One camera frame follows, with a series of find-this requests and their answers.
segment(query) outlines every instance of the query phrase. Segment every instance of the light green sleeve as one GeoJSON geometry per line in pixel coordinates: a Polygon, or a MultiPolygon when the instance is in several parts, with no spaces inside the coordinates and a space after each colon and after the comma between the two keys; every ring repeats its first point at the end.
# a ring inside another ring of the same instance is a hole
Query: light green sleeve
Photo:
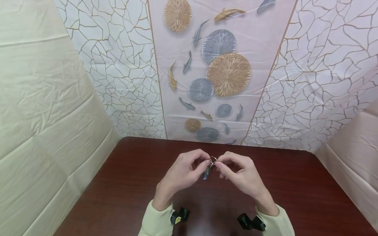
{"type": "Polygon", "coordinates": [[[153,208],[152,201],[150,201],[138,236],[171,236],[173,225],[170,223],[170,217],[173,212],[172,204],[164,211],[158,211],[153,208]]]}
{"type": "Polygon", "coordinates": [[[261,213],[257,207],[257,216],[265,224],[265,231],[263,236],[294,236],[294,229],[289,220],[289,216],[286,214],[285,209],[277,205],[280,213],[278,216],[268,216],[261,213]]]}

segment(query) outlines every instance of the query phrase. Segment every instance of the wall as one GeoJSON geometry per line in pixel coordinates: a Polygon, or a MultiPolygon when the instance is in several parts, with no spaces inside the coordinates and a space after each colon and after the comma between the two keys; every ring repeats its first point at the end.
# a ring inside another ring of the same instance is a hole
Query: wall
{"type": "Polygon", "coordinates": [[[257,14],[260,2],[190,0],[192,20],[181,33],[170,32],[164,23],[166,2],[151,1],[149,7],[146,0],[55,0],[122,137],[197,141],[185,129],[185,121],[196,118],[202,127],[220,131],[218,143],[313,152],[377,98],[377,0],[278,0],[263,14],[257,14]],[[223,7],[247,13],[214,23],[223,7]],[[192,37],[208,18],[194,48],[192,37]],[[236,52],[251,65],[251,79],[235,96],[197,103],[186,91],[194,79],[206,76],[200,48],[220,28],[234,33],[236,52]],[[192,69],[183,75],[189,50],[192,69]],[[168,74],[175,60],[178,88],[173,91],[168,74]],[[186,110],[180,96],[196,111],[186,110]],[[221,103],[233,107],[226,119],[215,115],[221,103]],[[245,114],[235,121],[239,104],[245,114]],[[230,127],[228,135],[222,123],[230,127]]]}
{"type": "Polygon", "coordinates": [[[378,100],[315,155],[378,232],[378,100]]]}
{"type": "Polygon", "coordinates": [[[119,136],[50,0],[0,0],[0,235],[53,235],[119,136]]]}

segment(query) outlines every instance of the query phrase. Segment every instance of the gold line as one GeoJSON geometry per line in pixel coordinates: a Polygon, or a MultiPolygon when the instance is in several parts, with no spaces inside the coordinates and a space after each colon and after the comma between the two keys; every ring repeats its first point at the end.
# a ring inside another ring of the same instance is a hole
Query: gold line
{"type": "Polygon", "coordinates": [[[151,34],[152,34],[152,43],[153,43],[153,50],[155,51],[155,62],[156,62],[156,72],[158,73],[158,81],[159,81],[159,91],[160,91],[160,102],[161,102],[161,111],[163,112],[163,121],[164,121],[164,129],[166,131],[166,139],[168,139],[167,128],[165,125],[165,118],[164,118],[164,108],[163,108],[163,97],[161,96],[161,86],[160,86],[160,77],[159,77],[159,68],[158,68],[158,58],[156,57],[156,47],[155,47],[155,40],[153,38],[153,30],[152,30],[152,18],[151,18],[151,10],[150,10],[150,2],[147,0],[148,6],[148,15],[150,16],[150,24],[151,24],[151,34]]]}
{"type": "Polygon", "coordinates": [[[257,103],[256,110],[255,110],[255,112],[253,113],[253,116],[252,116],[252,119],[251,119],[251,123],[249,124],[248,131],[247,131],[247,133],[245,134],[244,139],[241,141],[240,146],[242,145],[242,143],[244,142],[244,140],[247,138],[249,132],[251,131],[253,118],[255,117],[255,115],[256,115],[256,111],[257,111],[257,109],[259,108],[260,101],[261,101],[262,95],[264,94],[264,89],[265,89],[265,87],[266,87],[266,84],[268,83],[269,77],[270,77],[270,75],[271,75],[272,72],[273,72],[274,63],[276,62],[276,59],[277,59],[277,57],[278,57],[278,54],[279,54],[280,51],[281,51],[281,46],[282,46],[282,43],[283,43],[283,41],[284,41],[284,37],[285,37],[285,35],[286,35],[287,29],[289,28],[289,24],[290,24],[290,22],[291,22],[291,18],[293,17],[293,14],[294,14],[295,8],[297,7],[297,3],[298,3],[298,0],[295,1],[294,7],[293,7],[293,11],[291,12],[291,16],[290,16],[290,18],[289,18],[289,20],[288,20],[288,22],[287,22],[287,26],[286,26],[285,32],[284,32],[283,35],[282,35],[281,43],[280,43],[280,46],[278,47],[278,51],[277,51],[276,57],[275,57],[274,60],[273,60],[273,64],[272,64],[272,68],[270,69],[269,76],[268,76],[268,78],[266,79],[265,85],[264,85],[263,90],[262,90],[262,92],[261,92],[261,96],[260,96],[259,102],[257,103]]]}

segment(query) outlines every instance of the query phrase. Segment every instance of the gold circle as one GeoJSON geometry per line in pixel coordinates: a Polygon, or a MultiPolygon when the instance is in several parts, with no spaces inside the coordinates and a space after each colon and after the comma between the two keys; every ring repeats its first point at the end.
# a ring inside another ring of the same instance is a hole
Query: gold circle
{"type": "Polygon", "coordinates": [[[215,58],[209,65],[206,77],[214,85],[214,93],[229,97],[241,92],[251,78],[251,65],[237,53],[227,53],[215,58]]]}
{"type": "Polygon", "coordinates": [[[185,127],[191,132],[197,132],[201,128],[201,122],[197,119],[187,119],[185,127]]]}
{"type": "Polygon", "coordinates": [[[173,32],[182,32],[192,20],[192,8],[187,0],[168,0],[164,8],[164,20],[173,32]]]}

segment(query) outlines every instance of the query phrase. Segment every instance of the table surface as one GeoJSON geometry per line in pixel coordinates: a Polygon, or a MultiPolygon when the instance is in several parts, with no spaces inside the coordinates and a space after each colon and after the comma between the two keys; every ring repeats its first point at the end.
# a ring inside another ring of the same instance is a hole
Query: table surface
{"type": "MultiPolygon", "coordinates": [[[[253,159],[277,204],[298,236],[377,235],[372,226],[311,153],[173,140],[123,138],[55,236],[136,236],[157,183],[180,153],[202,149],[211,156],[231,151],[253,159]]],[[[236,218],[255,216],[254,203],[216,174],[174,197],[174,208],[191,211],[174,227],[180,236],[251,236],[236,218]]]]}

